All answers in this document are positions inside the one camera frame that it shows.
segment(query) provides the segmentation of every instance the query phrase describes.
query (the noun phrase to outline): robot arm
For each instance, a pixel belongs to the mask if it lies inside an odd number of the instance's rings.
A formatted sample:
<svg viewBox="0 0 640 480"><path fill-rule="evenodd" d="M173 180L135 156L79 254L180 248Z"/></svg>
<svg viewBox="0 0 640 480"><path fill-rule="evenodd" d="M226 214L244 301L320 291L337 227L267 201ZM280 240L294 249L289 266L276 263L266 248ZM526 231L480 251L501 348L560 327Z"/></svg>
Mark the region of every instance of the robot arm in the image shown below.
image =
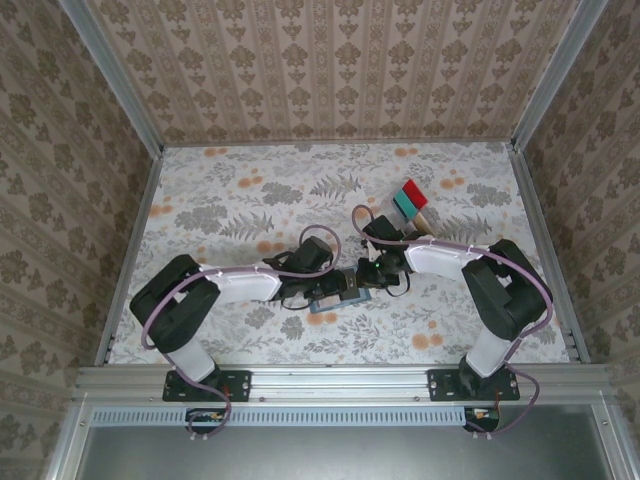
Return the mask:
<svg viewBox="0 0 640 480"><path fill-rule="evenodd" d="M364 233L380 240L411 240L380 216L371 221ZM429 241L432 237L421 237ZM370 242L380 252L373 261L361 259L358 264L360 283L369 287L395 285L398 274L432 273L465 281L478 309L483 328L476 342L460 362L460 379L474 396L503 365L505 357L522 331L535 323L546 310L538 289L512 268L481 253L431 244L388 246ZM500 240L488 248L490 252L510 260L533 276L551 297L551 292L531 266L522 251L510 240Z"/></svg>

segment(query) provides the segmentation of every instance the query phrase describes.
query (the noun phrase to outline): black cable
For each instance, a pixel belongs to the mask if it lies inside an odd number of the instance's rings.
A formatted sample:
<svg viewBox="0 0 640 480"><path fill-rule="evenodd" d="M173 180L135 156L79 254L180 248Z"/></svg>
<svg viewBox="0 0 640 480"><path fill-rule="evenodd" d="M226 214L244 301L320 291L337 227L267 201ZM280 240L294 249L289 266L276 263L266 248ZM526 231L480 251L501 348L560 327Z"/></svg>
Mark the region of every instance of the black cable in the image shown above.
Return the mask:
<svg viewBox="0 0 640 480"><path fill-rule="evenodd" d="M307 308L309 308L311 306L311 304L314 302L314 300L311 300L309 303L307 303L304 307L287 307L284 304L284 298L282 300L280 300L280 306L286 310L291 310L292 312L297 312L299 310L306 310Z"/></svg>
<svg viewBox="0 0 640 480"><path fill-rule="evenodd" d="M393 298L398 298L401 297L402 295L404 295L405 293L407 293L409 291L409 289L411 288L411 280L409 278L409 273L408 272L404 272L404 277L407 279L407 288L404 292L398 294L398 295L394 295L393 293L391 293L391 291L389 291L389 287L384 287L385 291Z"/></svg>

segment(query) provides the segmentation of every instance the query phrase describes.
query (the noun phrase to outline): aluminum frame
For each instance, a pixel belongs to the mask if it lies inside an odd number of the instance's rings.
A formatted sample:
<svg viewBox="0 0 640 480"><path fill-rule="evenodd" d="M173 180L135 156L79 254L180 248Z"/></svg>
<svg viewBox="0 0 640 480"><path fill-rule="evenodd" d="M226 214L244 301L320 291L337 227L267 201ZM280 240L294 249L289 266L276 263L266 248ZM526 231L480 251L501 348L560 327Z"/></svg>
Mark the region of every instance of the aluminum frame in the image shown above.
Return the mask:
<svg viewBox="0 0 640 480"><path fill-rule="evenodd" d="M408 366L222 366L253 373L251 399L246 409L317 407L330 410L354 406L484 406L491 402L431 402L427 370L452 365ZM637 477L637 459L629 449L619 409L611 405L614 391L604 365L524 364L518 368L540 382L540 405L590 405L599 425L609 467L616 480ZM90 419L100 406L156 408L162 402L164 365L105 366L81 369L69 416L63 427L47 480L75 479L91 427ZM533 394L528 382L520 384L525 405ZM213 407L219 402L172 405Z"/></svg>
<svg viewBox="0 0 640 480"><path fill-rule="evenodd" d="M524 149L531 140L607 2L608 0L589 0L580 2L576 8L513 132L512 138L519 148Z"/></svg>
<svg viewBox="0 0 640 480"><path fill-rule="evenodd" d="M159 158L162 153L160 131L138 97L125 69L109 46L109 42L93 17L88 3L86 0L60 0L60 3L118 99L118 103L129 117L151 158Z"/></svg>
<svg viewBox="0 0 640 480"><path fill-rule="evenodd" d="M538 247L538 254L540 255L540 263L544 270L545 280L553 293L553 305L556 309L556 315L565 329L568 329L568 335L565 335L567 350L570 352L573 346L577 352L578 359L583 363L589 363L591 358L587 351L587 344L582 336L582 330L578 324L578 318L573 309L571 297L569 297L569 290L564 281L560 262L553 248L551 235L549 234L547 223L544 220L542 207L540 207L540 202L536 195L536 189L533 185L524 154L522 150L512 148L509 156L511 157L511 166L516 177L516 182L518 183L522 204L524 205L527 219L531 226L531 234Z"/></svg>
<svg viewBox="0 0 640 480"><path fill-rule="evenodd" d="M163 157L154 160L151 165L151 169L149 170L147 184L144 188L144 193L142 194L136 221L133 224L131 238L129 239L127 253L125 254L124 261L122 263L122 270L118 277L118 283L116 284L116 289L113 293L113 298L111 299L109 314L107 315L107 321L105 322L104 330L102 331L94 365L103 365L105 363L111 342L114 341L114 334L116 328L118 328L118 322L120 321L120 317L124 310L124 302L127 299L129 283L131 282L133 269L136 265L136 258L138 257L138 251L140 250L140 244L142 243L144 228L147 225L147 219L149 218L149 212L151 211L153 196L156 193L156 188L160 181L163 162Z"/></svg>

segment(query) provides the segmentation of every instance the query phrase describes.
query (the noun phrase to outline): black mounting plate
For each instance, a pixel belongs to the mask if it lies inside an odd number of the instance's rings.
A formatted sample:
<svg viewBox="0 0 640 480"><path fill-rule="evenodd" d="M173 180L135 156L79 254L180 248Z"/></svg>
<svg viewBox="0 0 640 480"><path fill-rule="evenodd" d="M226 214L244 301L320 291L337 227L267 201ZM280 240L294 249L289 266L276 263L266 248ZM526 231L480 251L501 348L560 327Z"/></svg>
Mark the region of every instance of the black mounting plate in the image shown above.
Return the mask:
<svg viewBox="0 0 640 480"><path fill-rule="evenodd" d="M463 393L459 370L457 368L428 370L427 379L427 386L429 387L429 395L431 396L432 402L453 402L460 400L495 402L497 397L499 397L501 402L520 400L520 390L518 389L516 375L506 368L501 368L494 373L490 379L487 379L489 383L487 383L476 397L471 397Z"/></svg>
<svg viewBox="0 0 640 480"><path fill-rule="evenodd" d="M251 393L249 370L222 370L217 385L211 385L229 397L232 402L248 402ZM165 402L221 402L211 392L192 387L178 372L170 371L164 381L162 400Z"/></svg>

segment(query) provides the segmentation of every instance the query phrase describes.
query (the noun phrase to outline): patterned wallpaper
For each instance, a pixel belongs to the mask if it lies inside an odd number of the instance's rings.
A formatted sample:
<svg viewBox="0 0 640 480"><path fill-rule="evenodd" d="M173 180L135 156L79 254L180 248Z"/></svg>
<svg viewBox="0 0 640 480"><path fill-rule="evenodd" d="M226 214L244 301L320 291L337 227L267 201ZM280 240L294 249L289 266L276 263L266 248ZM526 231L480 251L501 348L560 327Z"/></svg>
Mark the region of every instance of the patterned wallpaper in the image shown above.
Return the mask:
<svg viewBox="0 0 640 480"><path fill-rule="evenodd" d="M165 143L506 138L578 0L90 0Z"/></svg>
<svg viewBox="0 0 640 480"><path fill-rule="evenodd" d="M150 160L56 1L0 2L0 478L38 478L93 362Z"/></svg>
<svg viewBox="0 0 640 480"><path fill-rule="evenodd" d="M640 2L611 0L526 148L576 313L640 438Z"/></svg>

